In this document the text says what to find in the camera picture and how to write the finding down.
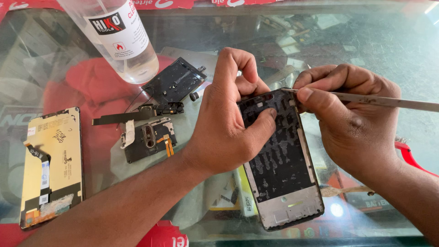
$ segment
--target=cleaner bottle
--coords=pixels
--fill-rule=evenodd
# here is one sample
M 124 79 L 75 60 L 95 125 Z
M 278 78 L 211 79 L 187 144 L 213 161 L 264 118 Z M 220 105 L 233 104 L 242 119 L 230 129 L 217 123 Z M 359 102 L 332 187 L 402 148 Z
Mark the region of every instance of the cleaner bottle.
M 157 55 L 132 0 L 57 1 L 126 82 L 157 74 Z

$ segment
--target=clear liquid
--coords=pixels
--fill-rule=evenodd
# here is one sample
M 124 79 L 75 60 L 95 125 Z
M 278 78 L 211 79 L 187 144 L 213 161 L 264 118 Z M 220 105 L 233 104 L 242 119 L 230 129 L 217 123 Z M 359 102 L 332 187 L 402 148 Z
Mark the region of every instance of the clear liquid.
M 128 83 L 143 84 L 151 80 L 158 72 L 158 58 L 151 42 L 142 53 L 127 60 L 114 60 L 103 45 L 96 43 L 94 45 L 117 74 Z

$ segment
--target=glass surface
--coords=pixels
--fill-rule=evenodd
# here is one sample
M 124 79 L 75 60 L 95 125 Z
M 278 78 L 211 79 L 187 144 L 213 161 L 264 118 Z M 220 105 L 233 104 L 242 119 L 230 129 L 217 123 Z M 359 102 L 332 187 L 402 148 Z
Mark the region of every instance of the glass surface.
M 199 1 L 190 10 L 139 14 L 154 50 L 162 55 L 160 69 L 182 54 L 195 67 L 206 66 L 211 82 L 217 51 L 228 46 L 253 53 L 259 76 L 267 84 L 280 82 L 271 85 L 274 88 L 290 86 L 308 65 L 352 63 L 396 82 L 404 99 L 439 102 L 439 6 L 432 5 L 431 1 L 316 0 L 225 8 Z M 113 74 L 66 13 L 10 11 L 0 23 L 0 44 L 0 223 L 18 223 L 22 142 L 27 122 L 43 113 L 80 107 L 87 197 L 166 158 L 161 152 L 128 164 L 120 149 L 124 124 L 117 130 L 115 125 L 90 125 L 91 118 L 123 112 L 140 90 Z M 292 71 L 270 79 L 285 68 Z M 134 105 L 146 100 L 148 96 L 141 94 Z M 192 134 L 201 100 L 187 97 L 183 103 L 184 114 L 169 116 L 178 141 L 176 151 Z M 319 183 L 338 188 L 359 184 L 327 156 L 314 115 L 303 114 L 302 123 Z M 397 131 L 410 140 L 415 160 L 436 174 L 438 123 L 439 113 L 401 109 Z M 244 216 L 241 194 L 236 194 L 239 188 L 235 171 L 214 176 L 194 188 L 164 219 L 180 226 L 190 241 L 421 235 L 385 199 L 366 193 L 324 198 L 323 216 L 266 232 L 258 215 Z

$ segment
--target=fingernail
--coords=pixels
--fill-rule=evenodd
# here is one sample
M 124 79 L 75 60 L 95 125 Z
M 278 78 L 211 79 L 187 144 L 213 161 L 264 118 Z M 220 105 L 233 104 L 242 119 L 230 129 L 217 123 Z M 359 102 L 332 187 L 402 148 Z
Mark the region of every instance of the fingernail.
M 307 87 L 302 88 L 302 90 L 300 90 L 300 94 L 299 94 L 300 100 L 303 102 L 307 101 L 309 99 L 309 97 L 311 96 L 311 94 L 313 94 L 313 92 L 314 92 L 313 90 L 311 90 Z
M 270 114 L 273 116 L 274 119 L 276 119 L 277 112 L 274 108 L 270 108 Z

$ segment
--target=person's left hand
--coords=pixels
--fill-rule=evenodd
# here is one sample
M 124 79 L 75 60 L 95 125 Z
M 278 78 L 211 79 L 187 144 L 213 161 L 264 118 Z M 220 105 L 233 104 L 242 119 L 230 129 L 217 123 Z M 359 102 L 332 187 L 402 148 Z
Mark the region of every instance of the person's left hand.
M 242 76 L 236 77 L 239 69 Z M 276 110 L 264 110 L 246 129 L 236 102 L 269 91 L 258 76 L 252 54 L 224 48 L 213 83 L 204 91 L 194 133 L 182 150 L 188 165 L 210 176 L 253 159 L 276 130 Z

